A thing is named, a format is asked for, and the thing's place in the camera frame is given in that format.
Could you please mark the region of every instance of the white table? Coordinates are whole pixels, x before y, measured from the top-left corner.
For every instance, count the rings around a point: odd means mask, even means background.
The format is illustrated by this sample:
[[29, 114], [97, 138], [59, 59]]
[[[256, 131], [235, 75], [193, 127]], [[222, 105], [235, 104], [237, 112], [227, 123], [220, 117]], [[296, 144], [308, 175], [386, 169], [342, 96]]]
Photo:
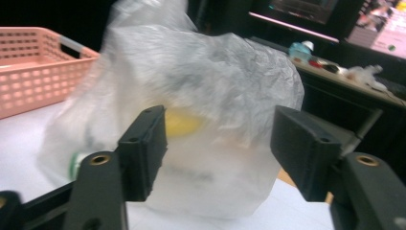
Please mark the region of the white table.
[[[35, 160], [47, 122], [61, 103], [0, 120], [0, 191], [13, 190], [27, 202], [56, 188]], [[201, 218], [157, 212], [127, 203], [129, 229], [333, 229], [326, 203], [307, 203], [299, 191], [277, 179], [270, 196], [251, 217]]]

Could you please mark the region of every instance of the transparent plastic bag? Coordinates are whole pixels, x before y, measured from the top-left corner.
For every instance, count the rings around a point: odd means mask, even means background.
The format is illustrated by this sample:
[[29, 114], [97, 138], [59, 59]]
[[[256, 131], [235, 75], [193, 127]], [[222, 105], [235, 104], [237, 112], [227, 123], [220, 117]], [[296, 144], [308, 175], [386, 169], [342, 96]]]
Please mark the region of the transparent plastic bag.
[[72, 156], [113, 150], [143, 109], [167, 108], [169, 146], [146, 205], [216, 218], [252, 214], [280, 166], [276, 104], [299, 109], [299, 74], [282, 53], [234, 34], [193, 32], [185, 1], [121, 1], [100, 59], [49, 124], [38, 163], [57, 185]]
[[355, 66], [351, 67], [346, 73], [346, 77], [349, 80], [355, 81], [360, 84], [367, 84], [373, 86], [375, 83], [375, 77], [373, 75], [382, 71], [382, 67], [379, 65], [367, 66], [365, 68]]

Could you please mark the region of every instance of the screen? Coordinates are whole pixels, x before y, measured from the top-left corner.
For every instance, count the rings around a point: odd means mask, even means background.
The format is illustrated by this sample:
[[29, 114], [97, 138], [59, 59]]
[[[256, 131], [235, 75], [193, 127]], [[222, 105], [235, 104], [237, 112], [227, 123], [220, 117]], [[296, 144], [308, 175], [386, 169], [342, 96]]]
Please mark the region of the screen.
[[326, 24], [338, 0], [272, 0], [269, 8]]
[[406, 0], [365, 0], [347, 42], [406, 58]]
[[282, 27], [339, 42], [364, 0], [254, 0], [250, 14]]

